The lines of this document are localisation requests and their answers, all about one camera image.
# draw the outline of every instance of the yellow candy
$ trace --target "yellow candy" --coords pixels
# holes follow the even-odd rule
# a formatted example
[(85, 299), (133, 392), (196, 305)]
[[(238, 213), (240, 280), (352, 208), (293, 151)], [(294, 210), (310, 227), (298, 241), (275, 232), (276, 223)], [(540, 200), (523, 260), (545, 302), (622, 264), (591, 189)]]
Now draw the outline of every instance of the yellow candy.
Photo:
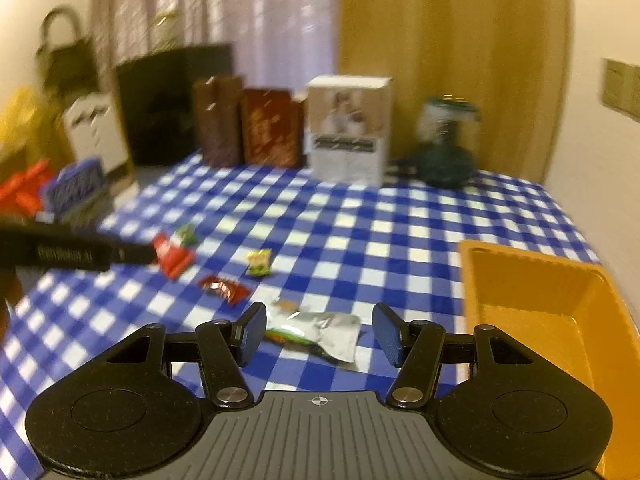
[(271, 249), (250, 251), (246, 259), (249, 267), (246, 273), (251, 276), (266, 276), (271, 273)]

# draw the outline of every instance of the table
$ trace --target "table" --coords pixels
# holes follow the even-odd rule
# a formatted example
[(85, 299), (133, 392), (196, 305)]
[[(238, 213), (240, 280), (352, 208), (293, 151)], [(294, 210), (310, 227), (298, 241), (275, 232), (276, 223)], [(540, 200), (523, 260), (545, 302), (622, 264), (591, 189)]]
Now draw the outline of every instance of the table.
[[(465, 190), (437, 190), (390, 177), (381, 189), (311, 180), (306, 171), (256, 166), (212, 170), (199, 154), (175, 166), (102, 224), (106, 232), (150, 241), (185, 222), (202, 239), (195, 264), (169, 282), (157, 267), (48, 272), (18, 304), (0, 356), (0, 470), (36, 478), (24, 414), (37, 393), (140, 326), (192, 330), (215, 317), (237, 319), (248, 304), (223, 306), (197, 281), (241, 277), (252, 300), (277, 297), (311, 311), (352, 312), (363, 327), (353, 364), (335, 366), (264, 342), (244, 376), (254, 394), (288, 390), (377, 390), (396, 376), (372, 334), (371, 309), (384, 301), (405, 320), (430, 319), (464, 332), (457, 243), (476, 238), (596, 262), (596, 255), (543, 187), (480, 172)], [(243, 276), (249, 250), (271, 248), (273, 274)], [(442, 371), (441, 394), (459, 380)], [(202, 395), (197, 365), (174, 375)]]

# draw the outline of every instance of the light switch panel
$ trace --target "light switch panel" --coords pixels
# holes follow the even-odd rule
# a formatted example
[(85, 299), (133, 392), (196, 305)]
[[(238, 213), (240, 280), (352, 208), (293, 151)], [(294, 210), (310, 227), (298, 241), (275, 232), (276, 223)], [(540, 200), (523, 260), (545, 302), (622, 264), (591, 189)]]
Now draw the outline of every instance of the light switch panel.
[(633, 67), (628, 112), (640, 120), (640, 66)]
[(632, 113), (633, 94), (634, 94), (634, 77), (636, 76), (636, 67), (626, 64), (622, 68), (622, 94), (620, 95), (619, 108), (628, 114)]
[(602, 86), (602, 102), (604, 104), (614, 108), (621, 108), (627, 66), (621, 61), (606, 60)]

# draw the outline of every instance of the handbag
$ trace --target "handbag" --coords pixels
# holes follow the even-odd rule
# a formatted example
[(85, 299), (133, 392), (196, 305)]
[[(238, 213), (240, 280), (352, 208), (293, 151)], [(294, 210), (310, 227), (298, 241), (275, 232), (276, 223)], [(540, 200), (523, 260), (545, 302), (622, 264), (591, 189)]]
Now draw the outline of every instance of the handbag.
[[(49, 28), (59, 16), (65, 16), (71, 22), (75, 40), (53, 47), (49, 42)], [(55, 7), (45, 16), (40, 26), (36, 63), (45, 94), (59, 100), (63, 108), (82, 95), (99, 91), (93, 42), (82, 36), (80, 19), (73, 7)]]

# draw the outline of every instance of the bag handle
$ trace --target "bag handle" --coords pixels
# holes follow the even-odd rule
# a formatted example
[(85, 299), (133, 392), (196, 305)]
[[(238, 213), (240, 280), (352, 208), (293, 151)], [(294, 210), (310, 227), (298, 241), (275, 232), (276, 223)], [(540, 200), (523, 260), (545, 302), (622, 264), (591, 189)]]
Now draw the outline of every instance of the bag handle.
[(49, 47), (49, 27), (53, 20), (55, 20), (58, 16), (66, 16), (74, 30), (74, 35), (76, 36), (76, 41), (79, 41), (82, 38), (82, 30), (80, 27), (80, 18), (76, 13), (76, 10), (71, 6), (59, 6), (50, 10), (49, 13), (42, 20), (42, 24), (40, 25), (40, 50), (47, 50)]

